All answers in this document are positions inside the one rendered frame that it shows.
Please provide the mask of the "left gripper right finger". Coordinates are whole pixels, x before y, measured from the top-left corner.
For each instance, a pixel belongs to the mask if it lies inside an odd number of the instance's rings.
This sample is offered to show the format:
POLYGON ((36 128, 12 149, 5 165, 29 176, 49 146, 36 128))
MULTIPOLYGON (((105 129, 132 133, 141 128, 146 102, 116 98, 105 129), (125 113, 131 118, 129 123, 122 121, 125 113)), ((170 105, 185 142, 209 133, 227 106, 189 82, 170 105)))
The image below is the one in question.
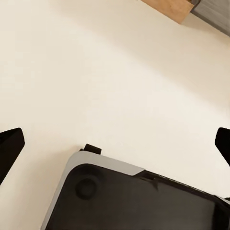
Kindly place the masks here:
POLYGON ((230 129, 223 127, 219 128, 215 145, 230 166, 230 129))

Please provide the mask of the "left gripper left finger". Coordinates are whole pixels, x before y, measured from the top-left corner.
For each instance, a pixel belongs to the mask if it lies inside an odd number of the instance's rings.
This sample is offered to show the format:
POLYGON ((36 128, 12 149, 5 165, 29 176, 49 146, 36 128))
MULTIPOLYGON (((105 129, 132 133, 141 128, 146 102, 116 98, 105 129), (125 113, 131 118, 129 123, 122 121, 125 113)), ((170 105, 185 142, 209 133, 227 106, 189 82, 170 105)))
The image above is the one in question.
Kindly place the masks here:
POLYGON ((0 133, 0 185, 25 146, 20 127, 0 133))

